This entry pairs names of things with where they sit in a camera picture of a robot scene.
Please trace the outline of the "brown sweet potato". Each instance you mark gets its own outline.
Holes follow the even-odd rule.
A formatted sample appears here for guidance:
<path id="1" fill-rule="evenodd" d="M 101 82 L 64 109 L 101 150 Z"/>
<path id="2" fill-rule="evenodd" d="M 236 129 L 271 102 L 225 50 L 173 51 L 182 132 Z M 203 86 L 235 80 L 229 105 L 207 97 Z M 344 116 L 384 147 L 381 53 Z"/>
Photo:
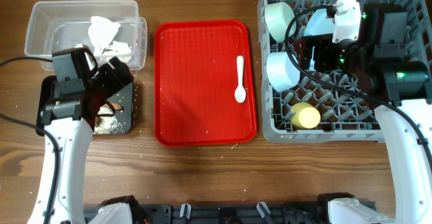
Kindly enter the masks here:
<path id="1" fill-rule="evenodd" d="M 103 107 L 110 108 L 110 109 L 114 109 L 115 111 L 121 111 L 121 110 L 124 109 L 121 105 L 119 105 L 119 104 L 117 104 L 117 103 L 112 103 L 112 102 L 109 102 L 109 101 L 107 101 L 107 102 L 103 105 Z"/>

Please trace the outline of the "light blue plate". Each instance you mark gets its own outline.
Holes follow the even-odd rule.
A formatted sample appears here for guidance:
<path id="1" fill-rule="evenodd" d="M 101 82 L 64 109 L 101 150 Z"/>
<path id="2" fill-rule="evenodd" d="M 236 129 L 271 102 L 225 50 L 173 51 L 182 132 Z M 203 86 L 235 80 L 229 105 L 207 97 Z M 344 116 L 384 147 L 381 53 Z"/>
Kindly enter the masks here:
<path id="1" fill-rule="evenodd" d="M 332 18 L 327 17 L 326 9 L 318 9 L 308 21 L 303 36 L 321 36 L 333 34 L 335 24 Z"/>

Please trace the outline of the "brown food scrap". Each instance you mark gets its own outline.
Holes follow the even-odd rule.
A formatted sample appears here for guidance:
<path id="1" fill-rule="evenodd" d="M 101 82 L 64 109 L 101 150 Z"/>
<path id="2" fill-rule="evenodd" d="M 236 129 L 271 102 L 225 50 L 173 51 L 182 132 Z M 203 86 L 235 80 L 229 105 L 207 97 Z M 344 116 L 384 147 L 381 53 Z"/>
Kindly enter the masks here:
<path id="1" fill-rule="evenodd" d="M 95 118 L 95 126 L 99 126 L 99 124 L 101 123 L 101 118 L 100 117 L 96 117 Z"/>

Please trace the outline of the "pile of rice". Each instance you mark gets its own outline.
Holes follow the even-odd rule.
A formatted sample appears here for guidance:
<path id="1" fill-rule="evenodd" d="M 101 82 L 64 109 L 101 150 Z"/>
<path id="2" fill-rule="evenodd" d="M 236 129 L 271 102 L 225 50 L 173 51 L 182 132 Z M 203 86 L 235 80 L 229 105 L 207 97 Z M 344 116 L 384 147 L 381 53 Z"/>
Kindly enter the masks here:
<path id="1" fill-rule="evenodd" d="M 117 120 L 116 117 L 106 117 L 105 114 L 112 114 L 110 108 L 101 107 L 98 112 L 98 116 L 101 118 L 99 126 L 94 127 L 94 134 L 116 134 L 122 129 L 122 123 Z"/>

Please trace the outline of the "small blue bowl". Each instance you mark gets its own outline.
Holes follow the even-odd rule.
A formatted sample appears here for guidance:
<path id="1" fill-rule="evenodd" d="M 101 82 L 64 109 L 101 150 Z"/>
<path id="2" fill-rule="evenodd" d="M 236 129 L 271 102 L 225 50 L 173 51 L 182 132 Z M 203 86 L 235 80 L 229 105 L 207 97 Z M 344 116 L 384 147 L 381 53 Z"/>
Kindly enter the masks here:
<path id="1" fill-rule="evenodd" d="M 293 65 L 286 52 L 270 53 L 266 70 L 269 83 L 277 92 L 290 90 L 300 81 L 300 71 Z"/>

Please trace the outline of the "white napkin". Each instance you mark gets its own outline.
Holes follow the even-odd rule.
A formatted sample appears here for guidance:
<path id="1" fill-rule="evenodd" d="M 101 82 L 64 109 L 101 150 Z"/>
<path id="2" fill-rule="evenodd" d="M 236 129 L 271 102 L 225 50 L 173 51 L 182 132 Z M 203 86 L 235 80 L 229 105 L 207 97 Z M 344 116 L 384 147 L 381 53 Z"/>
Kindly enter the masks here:
<path id="1" fill-rule="evenodd" d="M 107 63 L 112 57 L 127 63 L 132 58 L 135 29 L 134 18 L 114 21 L 102 16 L 92 16 L 89 22 L 79 23 L 72 32 L 76 36 L 74 46 L 87 46 L 99 64 Z"/>

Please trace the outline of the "yellow cup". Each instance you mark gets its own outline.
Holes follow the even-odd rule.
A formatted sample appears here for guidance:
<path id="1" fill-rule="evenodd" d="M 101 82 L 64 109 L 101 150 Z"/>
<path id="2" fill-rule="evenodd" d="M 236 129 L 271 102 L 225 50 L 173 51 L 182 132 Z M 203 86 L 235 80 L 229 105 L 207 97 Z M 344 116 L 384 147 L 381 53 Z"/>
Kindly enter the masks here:
<path id="1" fill-rule="evenodd" d="M 321 122 L 321 114 L 311 104 L 306 102 L 296 103 L 292 108 L 291 123 L 297 128 L 312 129 Z"/>

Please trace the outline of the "green bowl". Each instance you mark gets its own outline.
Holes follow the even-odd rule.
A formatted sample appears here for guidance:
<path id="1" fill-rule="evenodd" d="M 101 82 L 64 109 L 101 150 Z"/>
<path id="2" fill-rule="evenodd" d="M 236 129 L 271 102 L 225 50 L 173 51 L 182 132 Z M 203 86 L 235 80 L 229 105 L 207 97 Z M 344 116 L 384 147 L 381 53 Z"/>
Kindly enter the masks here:
<path id="1" fill-rule="evenodd" d="M 276 42 L 285 40 L 288 25 L 293 18 L 294 12 L 287 3 L 273 3 L 265 8 L 265 23 Z"/>

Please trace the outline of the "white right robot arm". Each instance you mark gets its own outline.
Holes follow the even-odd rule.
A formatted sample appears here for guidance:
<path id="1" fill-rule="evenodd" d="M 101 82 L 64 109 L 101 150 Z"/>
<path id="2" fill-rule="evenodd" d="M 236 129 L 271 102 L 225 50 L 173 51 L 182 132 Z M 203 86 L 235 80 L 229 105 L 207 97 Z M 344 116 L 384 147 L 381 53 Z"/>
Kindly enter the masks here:
<path id="1" fill-rule="evenodd" d="M 360 91 L 341 93 L 375 105 L 396 196 L 395 223 L 431 222 L 431 72 L 409 60 L 408 14 L 400 5 L 339 0 L 311 8 L 335 24 L 342 54 L 329 62 L 356 78 Z"/>

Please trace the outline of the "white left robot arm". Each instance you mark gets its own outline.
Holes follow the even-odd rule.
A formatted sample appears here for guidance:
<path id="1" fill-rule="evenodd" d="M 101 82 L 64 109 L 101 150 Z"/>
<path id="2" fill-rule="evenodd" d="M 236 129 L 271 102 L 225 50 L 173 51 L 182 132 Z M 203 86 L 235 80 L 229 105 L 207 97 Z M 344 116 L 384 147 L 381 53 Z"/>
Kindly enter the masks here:
<path id="1" fill-rule="evenodd" d="M 100 108 L 130 85 L 129 67 L 112 57 L 89 66 L 87 47 L 52 55 L 54 76 L 43 80 L 38 132 L 45 154 L 36 203 L 29 223 L 84 223 L 83 189 L 86 156 Z"/>

